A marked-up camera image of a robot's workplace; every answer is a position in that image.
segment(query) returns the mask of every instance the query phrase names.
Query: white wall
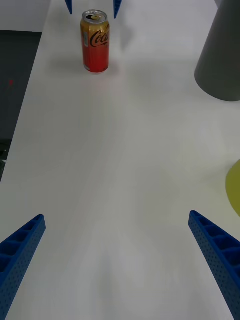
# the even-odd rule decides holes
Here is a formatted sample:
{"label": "white wall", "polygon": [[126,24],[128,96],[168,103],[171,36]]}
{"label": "white wall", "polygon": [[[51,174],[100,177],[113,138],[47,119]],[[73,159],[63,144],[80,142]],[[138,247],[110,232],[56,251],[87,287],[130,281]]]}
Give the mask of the white wall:
{"label": "white wall", "polygon": [[0,30],[42,32],[49,4],[50,0],[0,0]]}

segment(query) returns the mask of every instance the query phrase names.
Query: coca-cola can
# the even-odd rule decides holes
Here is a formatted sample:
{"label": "coca-cola can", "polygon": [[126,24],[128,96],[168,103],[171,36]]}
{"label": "coca-cola can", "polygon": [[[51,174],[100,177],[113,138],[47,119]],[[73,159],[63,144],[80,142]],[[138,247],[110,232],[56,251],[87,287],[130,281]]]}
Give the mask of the coca-cola can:
{"label": "coca-cola can", "polygon": [[106,13],[89,10],[82,14],[80,23],[84,67],[100,73],[109,67],[110,24]]}

